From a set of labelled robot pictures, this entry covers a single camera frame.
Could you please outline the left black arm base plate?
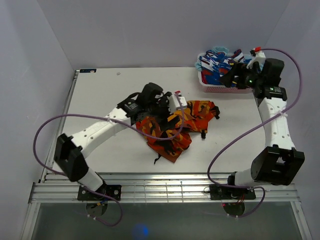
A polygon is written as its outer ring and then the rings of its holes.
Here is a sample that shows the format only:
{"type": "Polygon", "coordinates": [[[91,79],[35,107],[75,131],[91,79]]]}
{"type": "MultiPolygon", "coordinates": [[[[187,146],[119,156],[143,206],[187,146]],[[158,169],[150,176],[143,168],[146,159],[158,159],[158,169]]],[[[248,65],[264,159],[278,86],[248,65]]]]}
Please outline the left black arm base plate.
{"type": "Polygon", "coordinates": [[[89,190],[85,186],[80,186],[77,193],[78,201],[102,201],[105,200],[105,196],[109,196],[117,201],[121,200],[122,186],[115,185],[102,185],[98,190],[89,190]]]}

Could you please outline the orange camouflage trousers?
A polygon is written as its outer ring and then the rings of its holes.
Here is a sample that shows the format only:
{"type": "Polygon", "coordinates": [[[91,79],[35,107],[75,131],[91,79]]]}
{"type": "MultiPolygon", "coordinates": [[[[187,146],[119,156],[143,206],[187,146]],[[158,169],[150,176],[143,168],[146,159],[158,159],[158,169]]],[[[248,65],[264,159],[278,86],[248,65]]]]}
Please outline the orange camouflage trousers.
{"type": "Polygon", "coordinates": [[[167,130],[162,130],[160,123],[149,116],[137,122],[135,126],[145,134],[164,139],[146,138],[147,145],[158,154],[155,161],[163,157],[175,163],[182,152],[190,147],[192,143],[190,133],[200,133],[204,140],[208,133],[209,122],[213,118],[217,120],[220,118],[219,107],[214,102],[190,100],[183,111],[177,110],[167,118],[169,122],[174,122],[174,125],[167,130]]]}

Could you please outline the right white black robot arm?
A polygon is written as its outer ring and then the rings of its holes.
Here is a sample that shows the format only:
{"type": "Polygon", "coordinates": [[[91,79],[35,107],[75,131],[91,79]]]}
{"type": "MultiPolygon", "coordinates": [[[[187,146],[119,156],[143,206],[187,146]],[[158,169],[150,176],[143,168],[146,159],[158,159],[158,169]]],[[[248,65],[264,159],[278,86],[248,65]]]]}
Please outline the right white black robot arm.
{"type": "Polygon", "coordinates": [[[275,58],[265,59],[263,66],[258,61],[252,65],[235,63],[222,77],[226,87],[235,84],[238,89],[252,89],[265,135],[265,147],[250,168],[228,177],[225,191],[232,199],[242,195],[244,187],[290,185],[305,161],[305,154],[291,139],[284,113],[288,97],[285,88],[279,86],[284,66],[275,58]]]}

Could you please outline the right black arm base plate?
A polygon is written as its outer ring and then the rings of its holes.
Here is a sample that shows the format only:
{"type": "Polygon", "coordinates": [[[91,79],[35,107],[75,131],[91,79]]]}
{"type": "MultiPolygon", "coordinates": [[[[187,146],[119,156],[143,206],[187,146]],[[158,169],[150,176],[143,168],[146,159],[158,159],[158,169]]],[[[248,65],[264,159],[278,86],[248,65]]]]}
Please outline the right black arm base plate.
{"type": "Polygon", "coordinates": [[[244,188],[232,188],[210,184],[208,192],[211,200],[238,200],[241,197],[244,197],[244,200],[256,199],[254,190],[247,190],[244,188]]]}

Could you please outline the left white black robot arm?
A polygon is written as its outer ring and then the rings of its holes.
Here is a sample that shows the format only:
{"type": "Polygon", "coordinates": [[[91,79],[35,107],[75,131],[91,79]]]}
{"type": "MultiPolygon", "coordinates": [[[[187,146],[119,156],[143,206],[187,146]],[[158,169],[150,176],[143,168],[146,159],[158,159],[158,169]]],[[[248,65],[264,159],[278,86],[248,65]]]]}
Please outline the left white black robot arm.
{"type": "Polygon", "coordinates": [[[61,134],[57,138],[54,161],[71,182],[88,188],[88,193],[95,200],[102,199],[106,195],[105,182],[88,167],[86,158],[109,138],[145,117],[155,117],[167,126],[172,95],[170,91],[163,92],[155,83],[146,84],[141,92],[132,93],[118,103],[105,120],[97,121],[71,136],[61,134]]]}

